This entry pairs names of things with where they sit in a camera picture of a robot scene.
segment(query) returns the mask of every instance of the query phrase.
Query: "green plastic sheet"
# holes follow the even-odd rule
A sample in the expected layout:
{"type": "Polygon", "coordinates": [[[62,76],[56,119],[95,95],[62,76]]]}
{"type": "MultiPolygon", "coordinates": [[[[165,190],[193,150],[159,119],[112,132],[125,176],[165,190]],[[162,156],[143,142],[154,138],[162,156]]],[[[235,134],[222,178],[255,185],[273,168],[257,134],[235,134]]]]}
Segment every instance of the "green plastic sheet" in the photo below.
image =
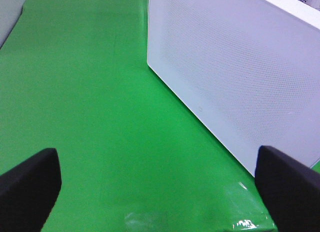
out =
{"type": "Polygon", "coordinates": [[[147,66],[148,0],[27,0],[0,50],[0,172],[58,150],[43,231],[276,231],[254,179],[147,66]]]}

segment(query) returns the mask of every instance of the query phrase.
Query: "black foam pad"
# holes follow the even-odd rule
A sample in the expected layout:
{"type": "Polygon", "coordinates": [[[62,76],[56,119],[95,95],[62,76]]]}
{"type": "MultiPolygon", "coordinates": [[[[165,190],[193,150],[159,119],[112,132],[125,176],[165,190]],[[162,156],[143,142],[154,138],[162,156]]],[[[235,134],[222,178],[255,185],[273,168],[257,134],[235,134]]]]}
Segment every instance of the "black foam pad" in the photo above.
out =
{"type": "Polygon", "coordinates": [[[47,148],[0,176],[0,231],[40,231],[61,188],[57,151],[47,148]]]}
{"type": "Polygon", "coordinates": [[[262,146],[254,181],[279,231],[320,231],[320,174],[262,146]]]}

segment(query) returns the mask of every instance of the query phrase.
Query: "white speaker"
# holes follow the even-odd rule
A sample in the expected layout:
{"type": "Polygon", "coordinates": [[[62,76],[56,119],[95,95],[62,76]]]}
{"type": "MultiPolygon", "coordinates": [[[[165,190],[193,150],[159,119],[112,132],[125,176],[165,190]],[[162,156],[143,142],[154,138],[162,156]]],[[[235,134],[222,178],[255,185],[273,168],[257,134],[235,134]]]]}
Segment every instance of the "white speaker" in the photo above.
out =
{"type": "Polygon", "coordinates": [[[148,65],[253,175],[320,158],[320,12],[297,0],[149,0],[148,65]]]}

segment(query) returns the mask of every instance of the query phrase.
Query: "green tablecloth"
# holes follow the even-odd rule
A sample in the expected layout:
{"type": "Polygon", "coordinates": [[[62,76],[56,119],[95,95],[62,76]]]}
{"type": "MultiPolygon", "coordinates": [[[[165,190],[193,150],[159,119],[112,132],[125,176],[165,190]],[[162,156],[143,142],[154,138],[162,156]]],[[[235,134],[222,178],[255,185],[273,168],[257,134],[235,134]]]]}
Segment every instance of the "green tablecloth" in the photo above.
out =
{"type": "Polygon", "coordinates": [[[148,68],[147,16],[148,0],[26,1],[0,51],[0,172],[57,148],[43,231],[276,230],[253,178],[148,68]]]}

